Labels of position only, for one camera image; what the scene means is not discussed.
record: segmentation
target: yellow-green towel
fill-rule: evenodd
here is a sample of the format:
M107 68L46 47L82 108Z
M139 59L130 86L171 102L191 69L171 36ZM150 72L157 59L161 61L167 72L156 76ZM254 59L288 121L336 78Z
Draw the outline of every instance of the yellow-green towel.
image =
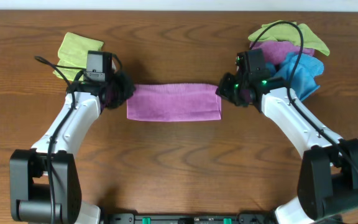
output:
M262 28L251 34L248 39L255 41L256 38L262 33L268 26L275 22L264 24ZM329 55L329 49L327 45L320 39L306 24L299 24L299 29L303 35L303 47L312 48L320 51L325 55ZM275 41L290 41L293 45L300 46L301 40L299 38L298 31L289 24L278 24L270 28L258 41L275 40Z
M57 63L62 66L86 68L86 57L89 50L101 50L102 41L89 39L68 32L63 39L62 45L57 53L60 61ZM59 68L59 70L73 81L79 70ZM56 71L53 71L58 78L62 78Z

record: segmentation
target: towel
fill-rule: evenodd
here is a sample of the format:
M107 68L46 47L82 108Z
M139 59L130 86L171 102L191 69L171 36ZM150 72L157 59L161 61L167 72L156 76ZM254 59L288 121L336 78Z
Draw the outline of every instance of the towel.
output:
M297 57L298 54L294 52L288 53L284 62L280 64L280 69L274 77L283 77L285 80L289 81ZM302 54L291 83L291 87L295 90L299 100L303 101L320 88L320 86L316 84L314 78L321 75L323 71L324 65L322 62L315 57Z
M212 121L221 119L217 86L209 84L135 85L127 118L136 121Z
M103 46L102 41L82 37L71 32L68 32L63 39L63 42L57 53L60 61L58 65L68 67L86 68L86 58L89 50L101 50ZM59 70L67 77L68 80L73 81L75 75L79 70L59 68ZM59 73L53 71L58 77L62 78Z
M262 25L262 28L251 34L248 39L251 41L255 41L259 34L261 34L268 26L272 25L273 23L275 22ZM311 31L311 29L306 24L299 24L298 27L303 35L303 47L316 49L327 56L329 55L329 49L326 44L320 38L318 38L318 36L314 34L313 31ZM288 40L293 43L293 45L301 45L298 31L289 24L279 24L273 26L268 31L266 31L266 33L262 37L260 37L258 42L268 40Z
M268 40L265 42L257 42L252 50L255 49L262 49L266 62L270 62L273 65L280 65L285 60L288 53L295 52L298 54L300 47L293 45L289 41L277 42ZM313 56L314 49L303 48L302 53Z

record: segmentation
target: purple cloth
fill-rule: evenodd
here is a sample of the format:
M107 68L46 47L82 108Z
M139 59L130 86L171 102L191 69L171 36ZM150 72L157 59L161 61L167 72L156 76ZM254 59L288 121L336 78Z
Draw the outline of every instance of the purple cloth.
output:
M299 53L300 47L294 46L289 41L263 41L258 42L255 44L254 49L262 49L264 52L264 57L266 62L270 62L274 65L280 65L284 60L285 57L290 52L295 52L296 54ZM304 48L302 51L304 54L313 56L314 49Z
M221 98L209 84L135 85L127 100L127 118L136 121L220 120Z

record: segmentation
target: wooden table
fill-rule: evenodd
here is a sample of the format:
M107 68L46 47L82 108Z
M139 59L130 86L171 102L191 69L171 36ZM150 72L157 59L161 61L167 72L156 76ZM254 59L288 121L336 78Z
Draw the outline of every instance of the wooden table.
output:
M321 88L304 104L345 139L358 138L358 13L0 11L0 223L10 223L9 157L28 149L60 111L65 83L36 62L58 62L66 32L102 40L136 83L212 83L261 24L306 23L331 50ZM301 159L255 108L223 102L221 121L147 123L126 106L103 111L76 158L83 199L139 213L271 210L296 196ZM358 221L358 211L346 216Z

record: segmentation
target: white backdrop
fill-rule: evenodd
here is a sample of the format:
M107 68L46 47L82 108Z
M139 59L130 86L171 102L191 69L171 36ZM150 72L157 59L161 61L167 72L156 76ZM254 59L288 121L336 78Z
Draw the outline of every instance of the white backdrop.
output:
M0 9L358 12L358 0L0 0Z

